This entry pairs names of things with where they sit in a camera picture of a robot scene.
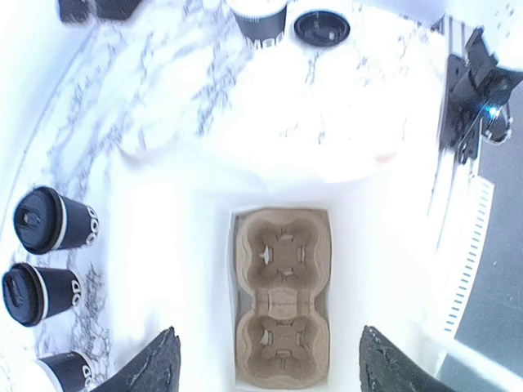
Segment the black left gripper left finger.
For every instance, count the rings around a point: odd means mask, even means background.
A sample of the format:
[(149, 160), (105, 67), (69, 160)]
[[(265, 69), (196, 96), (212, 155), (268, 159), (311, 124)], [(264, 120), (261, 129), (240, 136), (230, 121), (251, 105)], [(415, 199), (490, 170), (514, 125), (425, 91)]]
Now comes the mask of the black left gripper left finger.
[(169, 327), (92, 392), (174, 392), (179, 390), (180, 371), (181, 342)]

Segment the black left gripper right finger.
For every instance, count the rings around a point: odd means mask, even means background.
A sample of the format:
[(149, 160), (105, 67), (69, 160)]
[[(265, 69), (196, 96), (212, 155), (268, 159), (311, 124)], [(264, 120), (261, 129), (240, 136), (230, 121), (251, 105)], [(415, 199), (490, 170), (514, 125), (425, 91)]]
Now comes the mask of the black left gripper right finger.
[(375, 327), (364, 326), (359, 352), (363, 392), (454, 392), (423, 371)]

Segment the stack of black paper cups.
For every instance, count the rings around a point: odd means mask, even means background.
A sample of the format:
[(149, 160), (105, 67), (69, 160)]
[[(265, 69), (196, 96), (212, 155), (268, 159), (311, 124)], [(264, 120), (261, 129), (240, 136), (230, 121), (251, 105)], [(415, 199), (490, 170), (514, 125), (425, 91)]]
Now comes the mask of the stack of black paper cups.
[(47, 356), (34, 362), (45, 374), (51, 391), (86, 391), (95, 385), (91, 360), (78, 351)]

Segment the brown paper takeout bag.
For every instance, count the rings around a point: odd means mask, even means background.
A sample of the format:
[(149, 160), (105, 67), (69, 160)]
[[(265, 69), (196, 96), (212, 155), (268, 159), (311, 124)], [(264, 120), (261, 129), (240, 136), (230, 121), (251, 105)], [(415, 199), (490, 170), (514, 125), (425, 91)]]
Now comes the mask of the brown paper takeout bag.
[(173, 327), (182, 391), (445, 390), (430, 258), (389, 183), (327, 184), (303, 159), (116, 148), (101, 236), (122, 372)]

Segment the single black paper cup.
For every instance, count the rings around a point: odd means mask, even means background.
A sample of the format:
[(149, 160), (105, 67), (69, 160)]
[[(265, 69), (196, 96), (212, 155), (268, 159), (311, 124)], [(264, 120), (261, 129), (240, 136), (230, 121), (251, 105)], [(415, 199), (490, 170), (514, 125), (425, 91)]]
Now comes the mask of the single black paper cup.
[(20, 200), (13, 224), (22, 246), (34, 255), (90, 246), (100, 231), (93, 208), (46, 186), (32, 189)]
[(83, 287), (69, 269), (17, 263), (2, 276), (2, 293), (8, 314), (22, 326), (34, 327), (78, 305)]

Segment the brown cardboard cup carrier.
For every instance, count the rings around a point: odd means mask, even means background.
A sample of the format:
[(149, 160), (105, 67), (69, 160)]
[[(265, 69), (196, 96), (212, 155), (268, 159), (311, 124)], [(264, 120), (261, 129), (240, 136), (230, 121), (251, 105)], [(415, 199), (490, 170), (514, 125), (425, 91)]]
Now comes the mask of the brown cardboard cup carrier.
[(328, 213), (265, 208), (238, 216), (234, 262), (237, 284), (252, 300), (236, 323), (238, 377), (268, 390), (324, 382), (330, 331), (316, 300), (331, 276)]

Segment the stack of black cup lids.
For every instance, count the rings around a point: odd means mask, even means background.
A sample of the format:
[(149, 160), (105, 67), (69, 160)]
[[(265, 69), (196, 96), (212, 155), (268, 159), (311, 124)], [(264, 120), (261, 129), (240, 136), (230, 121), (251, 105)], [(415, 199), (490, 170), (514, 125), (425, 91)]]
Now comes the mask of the stack of black cup lids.
[(302, 14), (295, 20), (293, 28), (300, 40), (313, 47), (334, 47), (347, 39), (351, 32), (346, 18), (326, 10)]

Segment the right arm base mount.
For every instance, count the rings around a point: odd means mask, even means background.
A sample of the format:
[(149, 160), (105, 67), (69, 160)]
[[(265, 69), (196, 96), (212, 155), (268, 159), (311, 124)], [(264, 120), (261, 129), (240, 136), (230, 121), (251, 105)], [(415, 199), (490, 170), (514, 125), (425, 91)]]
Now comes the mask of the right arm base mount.
[(499, 145), (511, 135), (509, 100), (522, 82), (521, 71), (498, 66), (483, 33), (482, 27), (474, 29), (464, 56), (450, 54), (447, 60), (439, 146), (452, 150), (458, 165), (477, 159), (482, 137)]

